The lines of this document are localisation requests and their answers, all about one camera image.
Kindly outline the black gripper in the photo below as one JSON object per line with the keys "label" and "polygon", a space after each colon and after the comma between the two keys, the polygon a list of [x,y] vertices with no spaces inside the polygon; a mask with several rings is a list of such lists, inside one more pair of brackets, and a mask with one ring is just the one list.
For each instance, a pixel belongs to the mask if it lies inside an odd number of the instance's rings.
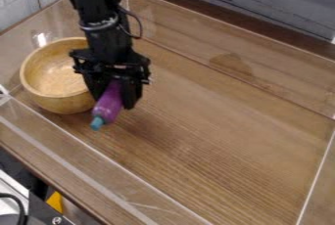
{"label": "black gripper", "polygon": [[132,110],[143,96],[148,83],[151,59],[133,47],[133,36],[121,28],[94,30],[84,28],[86,44],[70,52],[74,70],[84,81],[94,100],[98,100],[113,79],[121,81],[124,108]]}

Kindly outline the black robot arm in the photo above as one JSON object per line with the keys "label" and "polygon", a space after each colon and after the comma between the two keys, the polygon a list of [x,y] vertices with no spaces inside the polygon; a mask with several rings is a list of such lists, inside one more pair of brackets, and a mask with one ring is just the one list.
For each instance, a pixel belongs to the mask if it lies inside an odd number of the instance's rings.
{"label": "black robot arm", "polygon": [[80,14],[88,46],[74,49],[74,71],[84,76],[92,96],[98,99],[113,81],[121,83],[124,108],[136,107],[143,86],[149,83],[151,59],[134,50],[129,18],[134,13],[122,0],[70,0]]}

